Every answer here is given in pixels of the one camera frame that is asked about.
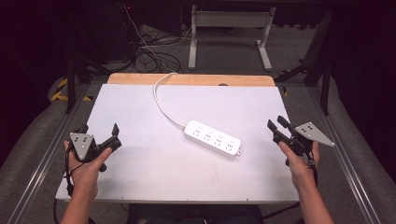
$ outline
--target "power strip socket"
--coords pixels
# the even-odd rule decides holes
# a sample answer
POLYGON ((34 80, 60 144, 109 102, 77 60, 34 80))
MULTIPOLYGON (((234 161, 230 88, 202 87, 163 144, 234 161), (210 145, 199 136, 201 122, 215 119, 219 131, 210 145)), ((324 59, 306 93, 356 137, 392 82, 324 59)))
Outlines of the power strip socket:
POLYGON ((241 140, 222 133, 214 128, 204 125, 196 120, 191 120, 184 129, 184 136, 203 147, 226 156, 230 159, 241 155, 241 140))

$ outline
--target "hand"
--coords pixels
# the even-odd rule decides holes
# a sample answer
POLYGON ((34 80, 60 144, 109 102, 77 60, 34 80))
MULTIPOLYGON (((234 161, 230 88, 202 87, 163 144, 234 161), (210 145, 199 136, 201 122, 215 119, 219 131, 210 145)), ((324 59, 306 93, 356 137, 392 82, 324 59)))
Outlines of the hand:
MULTIPOLYGON (((64 148, 68 148, 68 146, 69 143, 65 141, 64 148)), ((88 196, 91 200, 96 197, 98 193, 97 180, 99 176, 99 168, 110 156, 111 151, 111 148, 107 148, 95 160, 82 165, 81 162, 77 161, 75 154, 71 151, 69 152, 69 170, 70 172, 74 170, 71 174, 74 184, 73 195, 76 193, 82 193, 85 197, 88 196)))
MULTIPOLYGON (((292 175, 292 182, 295 188, 305 188, 315 186, 315 178, 312 169, 306 165, 303 157, 297 156, 289 147, 283 142, 279 142, 279 147, 290 163, 290 171, 292 175)), ((311 157, 315 159, 316 166, 319 163, 318 142, 312 144, 311 157)))

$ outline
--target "power strip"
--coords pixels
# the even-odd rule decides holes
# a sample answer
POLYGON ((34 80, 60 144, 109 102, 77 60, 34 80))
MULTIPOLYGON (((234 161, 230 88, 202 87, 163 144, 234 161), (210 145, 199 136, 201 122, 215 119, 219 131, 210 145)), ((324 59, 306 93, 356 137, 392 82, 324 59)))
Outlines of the power strip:
POLYGON ((191 120, 184 129, 184 136, 203 147, 226 156, 230 159, 241 155, 241 140, 208 127, 196 120, 191 120))

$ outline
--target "gray carpet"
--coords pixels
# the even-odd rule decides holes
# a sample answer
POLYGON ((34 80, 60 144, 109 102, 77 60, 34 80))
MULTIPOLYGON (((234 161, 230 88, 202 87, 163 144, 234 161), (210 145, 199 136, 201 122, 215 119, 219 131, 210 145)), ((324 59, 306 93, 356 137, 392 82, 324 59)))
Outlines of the gray carpet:
MULTIPOLYGON (((269 75, 277 77, 279 72, 292 69, 299 65, 298 60, 304 54, 313 37, 315 29, 299 30, 297 27, 279 28, 273 26, 267 42, 267 52, 273 66, 272 72, 265 72, 260 54, 256 49, 255 40, 259 39, 262 30, 242 29, 236 35, 226 35, 217 31, 205 31, 198 36, 197 63, 194 71, 188 70, 190 41, 185 40, 176 46, 152 48, 154 51, 167 52, 176 56, 185 73, 194 74, 237 74, 237 75, 269 75)), ((301 80, 297 76, 292 80, 301 80)), ((87 95, 96 96, 105 77, 94 77, 87 95)), ((288 84, 289 96, 283 96, 285 107, 291 121, 302 124, 313 121, 323 132, 329 133, 326 122, 315 106, 315 99, 309 89, 303 85, 288 84)), ((91 113, 93 102, 81 102, 76 114, 66 127, 66 133, 74 131, 84 124, 91 113)), ((54 101, 27 128, 17 145, 13 148, 6 163, 0 170, 0 223, 7 223, 16 208, 22 194, 28 186, 31 176, 39 166, 47 152, 52 138, 58 130, 66 108, 66 102, 54 101)), ((331 83, 329 99, 330 116, 334 129, 346 149, 350 161, 359 175, 365 193, 373 205, 379 221, 367 221, 361 211, 359 195, 356 196, 350 187, 350 179, 340 165, 340 159, 333 148, 322 147, 321 163, 318 169, 318 188, 336 223, 396 223, 396 186, 376 160, 361 134, 347 115, 338 99, 335 83, 331 83)), ((64 149, 56 147, 55 157, 51 161, 40 188, 32 195, 31 203, 26 205, 26 213, 18 220, 20 223, 51 223, 53 222, 52 204, 56 190, 62 180, 64 170, 64 149)), ((262 214, 267 215, 289 204, 261 204, 262 214)), ((61 218, 67 203, 58 202, 57 214, 61 218)), ((92 219, 96 223, 125 223, 128 212, 126 205, 119 203, 95 203, 92 219)), ((289 210, 276 217, 265 220, 265 223, 294 223, 301 218, 299 208, 289 210)))

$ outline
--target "white tabletop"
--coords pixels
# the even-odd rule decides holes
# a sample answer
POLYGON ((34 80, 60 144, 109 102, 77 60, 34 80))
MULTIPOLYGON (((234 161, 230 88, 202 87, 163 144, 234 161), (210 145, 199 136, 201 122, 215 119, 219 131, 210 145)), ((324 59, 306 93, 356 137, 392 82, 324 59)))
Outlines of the white tabletop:
MULTIPOLYGON (((158 97, 179 122, 195 119, 239 138, 242 155, 231 160, 186 139, 155 104, 152 85, 106 84, 88 121, 88 133, 102 143, 117 123, 122 147, 99 175, 96 201, 298 201, 286 157, 266 127, 268 119, 288 118, 276 87, 167 85, 158 87, 158 97)), ((56 198, 69 199, 65 180, 56 198)))

